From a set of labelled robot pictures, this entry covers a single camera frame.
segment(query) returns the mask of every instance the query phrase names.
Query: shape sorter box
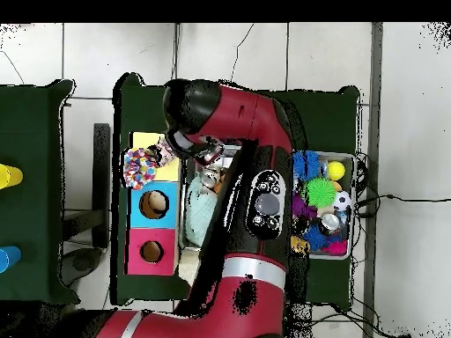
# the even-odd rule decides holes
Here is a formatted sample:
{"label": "shape sorter box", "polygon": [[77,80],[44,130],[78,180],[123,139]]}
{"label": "shape sorter box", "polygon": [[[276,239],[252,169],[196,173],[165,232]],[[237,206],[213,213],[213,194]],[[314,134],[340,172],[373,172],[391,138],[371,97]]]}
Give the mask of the shape sorter box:
{"label": "shape sorter box", "polygon": [[[134,132],[132,136],[133,148],[148,148],[156,144],[163,134]],[[179,181],[180,180],[180,160],[173,159],[167,165],[155,170],[155,179],[153,181]]]}
{"label": "shape sorter box", "polygon": [[[164,136],[156,133],[136,132],[131,137],[131,147],[147,148]],[[155,179],[141,190],[130,190],[128,246],[125,248],[124,272],[127,275],[171,276],[179,261],[178,247],[178,211],[180,207],[180,169],[178,158],[167,165],[157,168]],[[149,219],[141,214],[139,200],[145,192],[158,190],[169,201],[166,214],[159,219]],[[149,263],[140,254],[141,246],[147,241],[158,242],[163,249],[161,261]]]}
{"label": "shape sorter box", "polygon": [[[176,237],[173,229],[130,229],[128,275],[173,275],[179,261]],[[141,257],[141,246],[147,241],[156,241],[163,249],[163,256],[157,263],[149,263]]]}

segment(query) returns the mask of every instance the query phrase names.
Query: magenta square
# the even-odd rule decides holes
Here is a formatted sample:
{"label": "magenta square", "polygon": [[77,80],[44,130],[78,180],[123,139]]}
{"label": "magenta square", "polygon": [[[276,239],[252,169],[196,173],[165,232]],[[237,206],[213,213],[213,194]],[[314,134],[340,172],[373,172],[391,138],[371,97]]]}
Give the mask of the magenta square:
{"label": "magenta square", "polygon": [[[146,241],[157,241],[163,248],[163,257],[157,263],[149,263],[140,255],[141,246]],[[129,230],[128,275],[159,275],[174,274],[175,229],[167,228],[132,228]]]}

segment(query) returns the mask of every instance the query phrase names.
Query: yellow cup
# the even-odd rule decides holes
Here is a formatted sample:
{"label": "yellow cup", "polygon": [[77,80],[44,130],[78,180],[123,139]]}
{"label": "yellow cup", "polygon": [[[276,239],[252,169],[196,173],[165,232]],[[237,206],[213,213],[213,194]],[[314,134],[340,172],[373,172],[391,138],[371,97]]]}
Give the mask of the yellow cup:
{"label": "yellow cup", "polygon": [[0,189],[17,186],[23,178],[22,172],[17,167],[0,164]]}

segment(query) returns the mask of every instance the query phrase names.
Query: blue cup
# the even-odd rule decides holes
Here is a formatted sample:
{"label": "blue cup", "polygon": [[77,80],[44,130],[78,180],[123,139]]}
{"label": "blue cup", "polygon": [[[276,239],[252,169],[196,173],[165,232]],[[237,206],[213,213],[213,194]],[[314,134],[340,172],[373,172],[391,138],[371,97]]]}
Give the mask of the blue cup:
{"label": "blue cup", "polygon": [[20,258],[22,253],[16,246],[3,246],[0,247],[0,274],[6,269],[14,266]]}

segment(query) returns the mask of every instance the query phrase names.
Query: green spiky ball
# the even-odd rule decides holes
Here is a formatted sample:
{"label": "green spiky ball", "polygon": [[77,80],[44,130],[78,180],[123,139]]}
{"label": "green spiky ball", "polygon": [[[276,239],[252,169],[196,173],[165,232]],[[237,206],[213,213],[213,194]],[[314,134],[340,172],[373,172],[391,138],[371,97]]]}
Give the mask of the green spiky ball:
{"label": "green spiky ball", "polygon": [[318,209],[329,206],[336,196],[336,190],[330,180],[315,178],[302,188],[302,199],[310,206]]}

